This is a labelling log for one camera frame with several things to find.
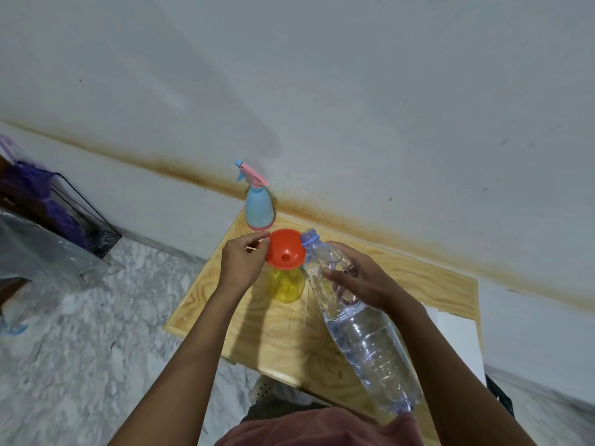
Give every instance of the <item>right hand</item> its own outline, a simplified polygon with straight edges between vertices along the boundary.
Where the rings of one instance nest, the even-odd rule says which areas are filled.
[[[351,277],[340,270],[323,270],[324,277],[347,288],[353,295],[370,307],[386,312],[399,302],[413,302],[419,304],[413,296],[409,295],[399,284],[394,281],[369,255],[361,253],[352,247],[335,241],[327,244],[341,250],[358,270],[358,276]]]

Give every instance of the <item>wood grain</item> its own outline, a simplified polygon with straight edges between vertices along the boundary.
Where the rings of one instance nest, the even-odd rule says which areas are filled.
[[[300,219],[278,213],[271,230],[305,231],[310,227],[312,225]],[[337,231],[319,227],[316,231],[323,241],[340,241],[369,254],[415,298],[428,306],[474,320],[480,334],[475,279]],[[223,246],[228,239],[250,232],[242,211],[165,324],[166,331],[186,336],[217,286]],[[278,303],[266,292],[269,271],[265,265],[257,282],[240,302],[227,330],[221,355],[365,418],[382,423],[389,421],[391,415],[376,407],[338,352],[310,286],[306,285],[296,302]],[[425,401],[416,407],[415,414],[427,444],[436,444],[438,438]]]

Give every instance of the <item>clear plastic bag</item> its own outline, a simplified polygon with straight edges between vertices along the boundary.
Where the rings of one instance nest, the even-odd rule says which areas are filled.
[[[90,273],[104,274],[108,268],[85,249],[0,208],[0,279],[23,277],[72,289],[87,284]]]

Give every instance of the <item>plastic water bottle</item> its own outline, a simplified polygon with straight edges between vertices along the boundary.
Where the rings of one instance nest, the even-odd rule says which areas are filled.
[[[412,410],[422,398],[421,387],[394,324],[380,310],[323,277],[324,268],[357,277],[349,257],[323,243],[313,228],[302,233],[301,240],[309,282],[339,350],[379,408],[397,414]]]

